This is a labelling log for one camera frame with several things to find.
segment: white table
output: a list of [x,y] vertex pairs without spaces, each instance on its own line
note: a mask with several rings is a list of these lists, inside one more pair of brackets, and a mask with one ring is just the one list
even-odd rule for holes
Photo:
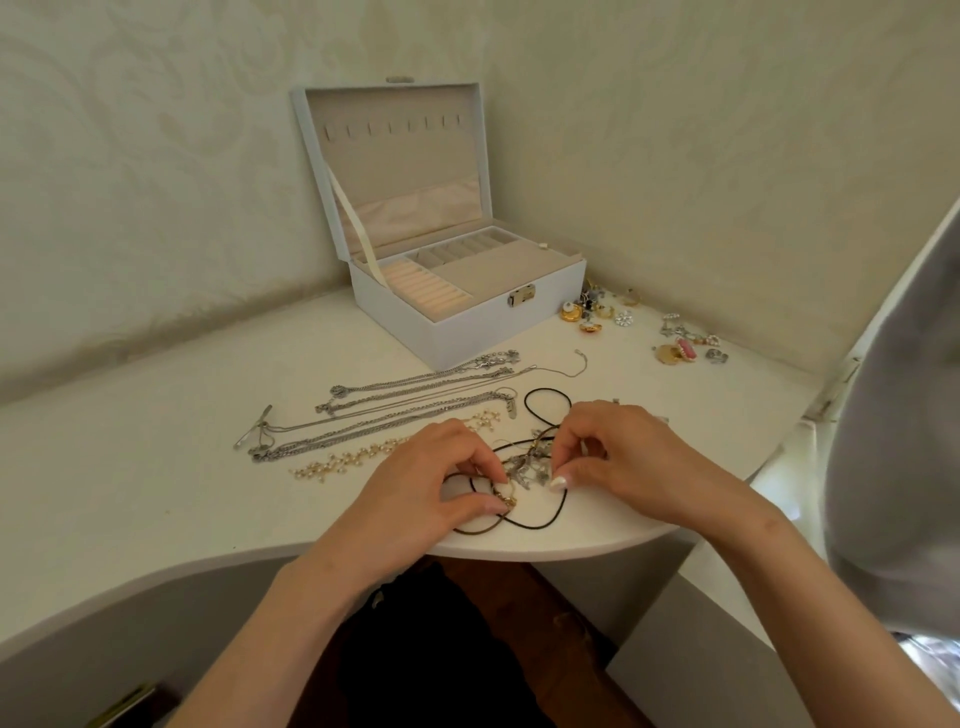
[[[538,386],[574,400],[641,403],[731,472],[756,470],[819,389],[816,377],[725,346],[730,361],[666,367],[651,347],[660,315],[584,334],[559,318],[497,350],[530,364],[577,371],[575,379],[534,372],[510,382],[521,396]],[[0,659],[76,619],[168,579],[302,552],[351,503],[373,464],[326,483],[288,470],[328,451],[254,465],[233,442],[268,403],[272,422],[316,417],[333,384],[419,374],[424,366],[342,291],[63,386],[0,409]],[[543,396],[543,408],[564,408]],[[537,422],[519,406],[503,412],[496,438],[530,437]],[[483,409],[461,410],[468,415]],[[340,448],[355,449],[418,425]],[[542,522],[559,496],[518,490],[514,516]],[[503,524],[484,536],[452,534],[434,553],[476,559],[548,561],[614,551],[671,526],[633,513],[604,494],[572,492],[542,531]]]

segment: black cord necklace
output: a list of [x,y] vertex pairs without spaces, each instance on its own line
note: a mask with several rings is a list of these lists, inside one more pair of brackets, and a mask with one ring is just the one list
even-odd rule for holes
[[[529,412],[531,415],[536,417],[542,423],[547,425],[547,428],[543,432],[549,432],[551,429],[559,428],[560,427],[559,423],[550,422],[545,417],[542,417],[541,415],[537,414],[537,412],[534,411],[534,408],[530,406],[530,403],[529,403],[530,396],[536,394],[537,392],[553,392],[554,394],[560,395],[566,401],[567,408],[573,406],[573,401],[570,399],[570,397],[566,395],[566,393],[561,392],[559,389],[554,389],[553,387],[537,387],[536,389],[531,389],[529,392],[527,392],[526,396],[523,398],[523,406],[526,407],[527,412]],[[543,437],[543,432],[539,436],[532,437],[529,440],[517,440],[507,445],[501,445],[499,448],[493,448],[493,451],[500,452],[503,449],[514,448],[519,445],[530,445],[530,444],[541,443],[541,442],[552,442],[554,438]],[[451,473],[446,478],[444,478],[444,482],[446,482],[449,478],[453,477],[454,475],[463,475],[463,474],[466,474],[466,473]],[[477,477],[477,476],[467,475],[467,478],[470,483],[470,489],[474,493],[479,493],[480,491],[477,490],[476,485],[473,483],[474,477]],[[553,514],[553,518],[551,518],[546,523],[541,523],[540,525],[528,525],[527,523],[514,521],[509,516],[499,516],[493,525],[488,526],[487,528],[484,528],[483,530],[480,530],[480,531],[465,531],[460,528],[454,528],[453,530],[456,531],[457,533],[462,533],[465,536],[479,536],[481,534],[488,533],[489,531],[493,531],[502,522],[507,522],[517,526],[518,528],[526,528],[528,531],[539,531],[543,528],[546,528],[547,526],[552,525],[557,520],[557,518],[560,517],[561,511],[564,510],[564,503],[566,503],[566,490],[564,490],[564,494],[560,499],[560,505],[557,506],[557,511]]]

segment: jewelry box lid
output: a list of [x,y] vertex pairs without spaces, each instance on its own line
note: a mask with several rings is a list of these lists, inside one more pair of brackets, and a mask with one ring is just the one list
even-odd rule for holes
[[363,256],[341,192],[374,251],[492,218],[480,84],[298,87],[291,97],[341,260]]

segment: right hand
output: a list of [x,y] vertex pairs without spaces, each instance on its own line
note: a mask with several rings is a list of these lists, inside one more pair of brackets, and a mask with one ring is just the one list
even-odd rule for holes
[[553,490],[598,486],[644,516],[708,538],[735,527],[747,515],[779,514],[669,425],[630,404],[604,400],[574,404],[553,441],[551,465]]

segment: white jewelry box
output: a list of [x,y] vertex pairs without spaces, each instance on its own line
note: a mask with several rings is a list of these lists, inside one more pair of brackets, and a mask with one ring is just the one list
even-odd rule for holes
[[291,97],[357,304],[428,366],[470,359],[579,297],[579,254],[493,218],[479,84]]

